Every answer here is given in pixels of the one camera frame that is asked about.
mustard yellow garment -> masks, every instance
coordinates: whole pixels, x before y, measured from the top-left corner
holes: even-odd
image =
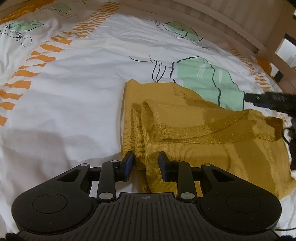
[[[26,13],[34,12],[36,9],[39,9],[46,4],[50,4],[53,1],[54,0],[30,0],[29,2],[25,2],[19,10],[9,14],[6,18],[1,19],[0,24],[15,20]]]
[[[214,164],[282,198],[296,183],[281,132],[279,118],[226,110],[174,83],[126,84],[123,155],[135,153],[142,191],[176,193],[158,168],[165,151],[170,160]]]

